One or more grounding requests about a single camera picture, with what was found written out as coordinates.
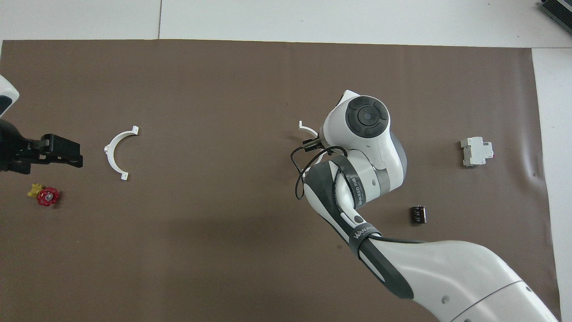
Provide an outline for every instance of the red valve handle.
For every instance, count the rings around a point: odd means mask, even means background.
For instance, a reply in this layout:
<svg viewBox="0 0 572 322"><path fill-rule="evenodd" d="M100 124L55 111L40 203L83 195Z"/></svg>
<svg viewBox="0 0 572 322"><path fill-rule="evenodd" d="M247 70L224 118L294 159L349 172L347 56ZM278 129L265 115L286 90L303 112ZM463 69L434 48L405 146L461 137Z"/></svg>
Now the red valve handle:
<svg viewBox="0 0 572 322"><path fill-rule="evenodd" d="M58 201L59 192L57 189L48 187L39 192L37 199L39 205L48 207Z"/></svg>

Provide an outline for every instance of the circular joint cap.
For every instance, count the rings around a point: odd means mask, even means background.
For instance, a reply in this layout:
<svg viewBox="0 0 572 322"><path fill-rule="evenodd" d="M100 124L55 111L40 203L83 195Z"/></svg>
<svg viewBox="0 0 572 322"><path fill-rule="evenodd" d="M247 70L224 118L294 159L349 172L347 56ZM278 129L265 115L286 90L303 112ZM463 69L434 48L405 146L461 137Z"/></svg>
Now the circular joint cap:
<svg viewBox="0 0 572 322"><path fill-rule="evenodd" d="M389 113L383 103L373 97L358 96L345 111L345 122L350 131L361 138L375 138L385 131Z"/></svg>

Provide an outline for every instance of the white floor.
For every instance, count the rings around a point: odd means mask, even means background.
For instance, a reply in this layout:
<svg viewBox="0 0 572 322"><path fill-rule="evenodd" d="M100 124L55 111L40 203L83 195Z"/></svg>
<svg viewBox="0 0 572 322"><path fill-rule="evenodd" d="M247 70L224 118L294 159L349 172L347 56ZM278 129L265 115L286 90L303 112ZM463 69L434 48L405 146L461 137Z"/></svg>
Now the white floor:
<svg viewBox="0 0 572 322"><path fill-rule="evenodd" d="M572 216L567 207L572 199L568 170L572 35L540 12L538 4L532 0L3 1L0 40L179 38L534 48L562 321L572 322Z"/></svg>

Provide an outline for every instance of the white pipe clamp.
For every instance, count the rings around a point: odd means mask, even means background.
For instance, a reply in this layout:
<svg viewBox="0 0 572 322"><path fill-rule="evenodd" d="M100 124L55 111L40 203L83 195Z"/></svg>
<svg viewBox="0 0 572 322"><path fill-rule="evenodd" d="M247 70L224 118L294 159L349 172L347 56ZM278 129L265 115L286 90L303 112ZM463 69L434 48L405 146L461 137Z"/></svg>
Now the white pipe clamp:
<svg viewBox="0 0 572 322"><path fill-rule="evenodd" d="M111 166L111 168L113 168L113 170L121 174L121 180L127 180L127 176L129 175L129 173L121 170L117 166L117 163L115 163L113 152L115 151L115 147L117 146L117 143L119 143L119 141L121 141L124 138L127 138L128 136L137 135L138 133L139 133L139 128L134 125L133 130L119 133L116 137L113 138L113 140L111 140L111 143L109 143L104 148L105 153L108 155L109 165Z"/></svg>

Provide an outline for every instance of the black strap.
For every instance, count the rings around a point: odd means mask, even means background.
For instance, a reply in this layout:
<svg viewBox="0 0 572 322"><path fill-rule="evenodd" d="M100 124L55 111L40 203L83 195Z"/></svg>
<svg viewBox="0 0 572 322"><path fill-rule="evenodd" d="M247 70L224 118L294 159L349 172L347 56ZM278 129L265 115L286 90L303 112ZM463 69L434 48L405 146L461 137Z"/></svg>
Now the black strap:
<svg viewBox="0 0 572 322"><path fill-rule="evenodd" d="M371 234L378 233L381 235L379 230L375 228L369 222L362 223L361 225L357 225L352 232L349 234L349 249L359 258L359 246L362 244L365 238L367 238Z"/></svg>
<svg viewBox="0 0 572 322"><path fill-rule="evenodd" d="M345 181L348 183L349 189L352 191L353 208L358 209L366 204L366 190L363 187L362 180L358 176L358 172L346 156L339 155L330 160L344 174Z"/></svg>

